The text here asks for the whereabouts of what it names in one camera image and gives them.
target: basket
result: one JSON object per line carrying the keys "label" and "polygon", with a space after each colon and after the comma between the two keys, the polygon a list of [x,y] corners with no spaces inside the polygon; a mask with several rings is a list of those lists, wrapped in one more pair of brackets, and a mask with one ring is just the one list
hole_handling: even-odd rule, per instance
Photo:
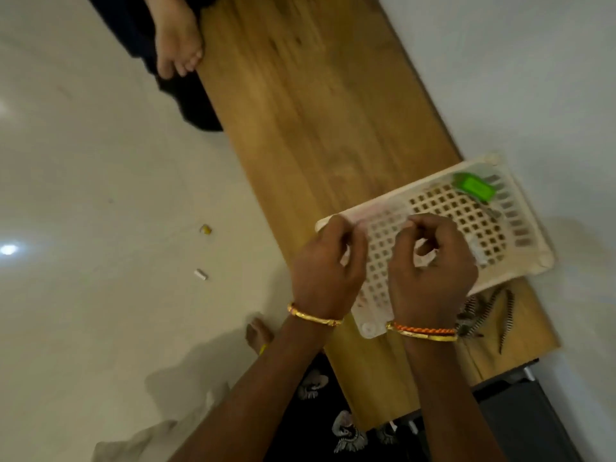
{"label": "basket", "polygon": [[[452,186],[453,176],[469,172],[497,190],[489,203],[479,202]],[[464,234],[479,267],[479,278],[469,295],[507,280],[538,274],[554,265],[554,255],[511,172],[499,155],[462,162],[442,172],[383,194],[342,215],[363,220],[368,236],[366,281],[351,308],[360,334],[371,339],[386,332],[394,318],[388,291],[388,261],[396,234],[407,217],[431,212],[452,218]],[[316,230],[329,217],[317,222]],[[435,256],[415,255],[418,266]]]}

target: person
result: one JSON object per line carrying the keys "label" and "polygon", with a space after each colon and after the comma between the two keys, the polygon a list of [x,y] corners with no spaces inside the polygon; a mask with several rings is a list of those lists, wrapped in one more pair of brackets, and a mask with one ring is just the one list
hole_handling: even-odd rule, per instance
{"label": "person", "polygon": [[204,41],[198,24],[202,8],[216,0],[90,0],[124,46],[170,94],[184,119],[203,131],[222,126],[196,74]]}
{"label": "person", "polygon": [[[413,264],[413,251],[421,239],[425,241],[418,254],[437,253],[420,270]],[[350,257],[343,266],[340,260],[347,246]],[[321,351],[335,327],[316,320],[337,324],[349,313],[366,277],[367,252],[361,224],[352,225],[342,216],[332,217],[304,246],[291,267],[295,314],[275,337],[260,321],[251,323],[246,338],[260,355],[181,444],[171,462],[403,457],[395,450],[385,452],[392,446],[386,444],[388,435],[373,442],[358,431],[348,407],[340,411],[329,408],[331,404],[316,410],[308,406],[326,395],[333,374]],[[453,221],[432,214],[409,217],[389,261],[396,324],[453,328],[476,279],[473,255]],[[465,381],[453,342],[404,335],[404,348],[432,460],[504,462]],[[319,418],[329,419],[331,426],[316,425]],[[324,436],[327,432],[334,438]]]}

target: wooden surface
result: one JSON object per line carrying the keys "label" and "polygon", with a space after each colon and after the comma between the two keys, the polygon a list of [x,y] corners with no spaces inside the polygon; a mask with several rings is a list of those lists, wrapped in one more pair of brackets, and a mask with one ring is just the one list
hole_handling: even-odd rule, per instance
{"label": "wooden surface", "polygon": [[[320,218],[459,162],[376,0],[220,0],[201,22],[199,75],[287,261]],[[558,346],[527,282],[512,287],[503,355],[501,309],[458,347],[472,384]],[[359,427],[419,407],[398,335],[365,340],[349,318],[327,354]]]}

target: beige fabric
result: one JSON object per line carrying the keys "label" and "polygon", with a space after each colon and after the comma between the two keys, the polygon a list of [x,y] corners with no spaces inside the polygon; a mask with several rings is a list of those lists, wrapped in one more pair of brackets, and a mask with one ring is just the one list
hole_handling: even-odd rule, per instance
{"label": "beige fabric", "polygon": [[205,403],[181,421],[163,421],[139,431],[128,441],[99,442],[92,462],[166,462],[228,391],[227,385],[210,390]]}

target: foot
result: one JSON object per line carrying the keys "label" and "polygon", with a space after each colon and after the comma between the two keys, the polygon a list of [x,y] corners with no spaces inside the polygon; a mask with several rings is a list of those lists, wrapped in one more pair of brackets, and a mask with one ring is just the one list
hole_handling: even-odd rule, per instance
{"label": "foot", "polygon": [[170,79],[186,76],[203,57],[203,39],[186,0],[145,0],[156,26],[158,74]]}
{"label": "foot", "polygon": [[273,333],[259,318],[250,321],[246,326],[246,342],[257,355],[264,345],[269,345],[273,341]]}

